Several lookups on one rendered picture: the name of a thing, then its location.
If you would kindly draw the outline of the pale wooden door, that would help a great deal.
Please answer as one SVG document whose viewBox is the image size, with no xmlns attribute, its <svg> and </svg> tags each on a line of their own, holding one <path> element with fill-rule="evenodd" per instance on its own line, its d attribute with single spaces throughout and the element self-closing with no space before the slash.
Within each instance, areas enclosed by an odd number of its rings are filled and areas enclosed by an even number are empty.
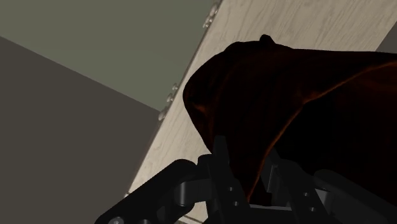
<svg viewBox="0 0 397 224">
<path fill-rule="evenodd" d="M 176 159 L 196 162 L 209 152 L 185 110 L 181 89 L 231 43 L 268 34 L 292 48 L 375 51 L 396 22 L 397 0 L 222 0 L 129 190 Z"/>
</svg>

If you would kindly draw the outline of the dark brown rounded thing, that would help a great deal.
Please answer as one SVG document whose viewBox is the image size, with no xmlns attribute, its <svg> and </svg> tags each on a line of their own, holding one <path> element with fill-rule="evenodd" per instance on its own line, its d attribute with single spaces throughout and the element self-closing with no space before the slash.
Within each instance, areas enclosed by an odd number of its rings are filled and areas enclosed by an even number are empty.
<svg viewBox="0 0 397 224">
<path fill-rule="evenodd" d="M 236 42 L 188 80 L 185 108 L 204 144 L 225 136 L 252 204 L 272 149 L 306 173 L 327 169 L 397 206 L 397 53 Z"/>
</svg>

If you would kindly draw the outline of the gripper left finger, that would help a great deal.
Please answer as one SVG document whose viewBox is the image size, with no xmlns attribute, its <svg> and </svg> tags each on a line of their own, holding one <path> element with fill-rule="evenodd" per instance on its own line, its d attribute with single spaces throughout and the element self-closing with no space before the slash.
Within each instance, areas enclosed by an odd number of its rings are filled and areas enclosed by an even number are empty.
<svg viewBox="0 0 397 224">
<path fill-rule="evenodd" d="M 244 224 L 249 204 L 228 164 L 226 139 L 194 163 L 177 159 L 112 208 L 94 224 L 175 224 L 198 202 L 208 206 L 203 224 Z"/>
</svg>

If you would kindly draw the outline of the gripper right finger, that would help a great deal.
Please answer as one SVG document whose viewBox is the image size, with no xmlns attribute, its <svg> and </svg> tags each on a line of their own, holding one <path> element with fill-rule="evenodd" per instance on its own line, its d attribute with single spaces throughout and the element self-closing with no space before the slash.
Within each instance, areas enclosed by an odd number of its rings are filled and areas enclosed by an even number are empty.
<svg viewBox="0 0 397 224">
<path fill-rule="evenodd" d="M 295 224 L 397 224 L 397 207 L 336 172 L 311 176 L 272 150 L 261 174 L 272 204 Z"/>
</svg>

